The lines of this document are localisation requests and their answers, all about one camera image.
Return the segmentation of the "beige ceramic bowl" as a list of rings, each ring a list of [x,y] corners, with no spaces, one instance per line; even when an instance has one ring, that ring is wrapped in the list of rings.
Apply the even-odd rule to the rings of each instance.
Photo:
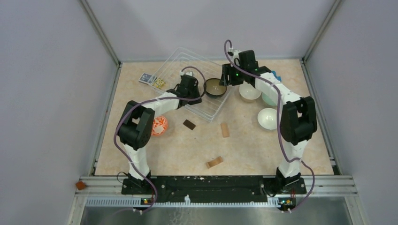
[[[243,83],[239,86],[239,94],[243,101],[254,102],[261,96],[261,91],[248,83]]]

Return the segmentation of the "light green ceramic bowl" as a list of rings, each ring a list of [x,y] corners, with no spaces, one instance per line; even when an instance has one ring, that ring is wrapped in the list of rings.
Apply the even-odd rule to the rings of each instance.
[[[268,95],[265,93],[262,93],[261,95],[262,100],[269,106],[277,106],[277,103],[275,103]]]

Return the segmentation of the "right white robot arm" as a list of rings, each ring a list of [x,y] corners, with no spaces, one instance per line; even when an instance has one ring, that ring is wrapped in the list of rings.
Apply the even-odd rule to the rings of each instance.
[[[288,193],[300,179],[304,149],[317,131],[315,101],[288,89],[266,66],[259,66],[253,50],[224,51],[229,63],[222,66],[223,86],[243,83],[267,95],[277,105],[277,135],[283,161],[277,167],[275,187]]]

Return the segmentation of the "orange patterned white bowl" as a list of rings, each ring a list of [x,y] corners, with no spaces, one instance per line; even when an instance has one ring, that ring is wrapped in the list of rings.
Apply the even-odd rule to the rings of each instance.
[[[164,116],[158,116],[153,120],[152,136],[163,135],[168,129],[168,120]]]

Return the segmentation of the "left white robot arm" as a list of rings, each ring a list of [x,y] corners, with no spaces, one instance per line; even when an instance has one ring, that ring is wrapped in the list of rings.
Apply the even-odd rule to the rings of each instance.
[[[128,177],[133,180],[132,186],[138,193],[148,192],[151,186],[145,146],[151,138],[154,119],[185,105],[201,103],[206,90],[207,85],[203,84],[203,91],[200,92],[197,78],[184,74],[179,84],[162,95],[143,102],[132,100],[127,103],[115,137],[123,144],[122,148],[119,145],[117,148],[128,159]]]

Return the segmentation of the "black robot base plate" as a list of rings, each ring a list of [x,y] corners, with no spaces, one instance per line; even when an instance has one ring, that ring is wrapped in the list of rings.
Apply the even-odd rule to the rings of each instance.
[[[122,183],[123,195],[147,195],[156,203],[265,203],[276,195],[301,195],[303,178],[283,183],[269,176],[152,176],[149,181],[132,177]]]

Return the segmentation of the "dark teal patterned bowl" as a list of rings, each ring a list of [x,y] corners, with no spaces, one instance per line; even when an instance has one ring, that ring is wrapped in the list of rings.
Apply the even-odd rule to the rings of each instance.
[[[220,85],[220,79],[210,78],[204,83],[205,94],[209,98],[220,98],[227,92],[227,87]]]

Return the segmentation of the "white ceramic bowl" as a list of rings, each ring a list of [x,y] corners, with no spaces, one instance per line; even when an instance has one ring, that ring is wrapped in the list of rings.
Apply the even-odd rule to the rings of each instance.
[[[273,108],[264,108],[257,115],[258,124],[266,130],[277,129],[277,110]]]

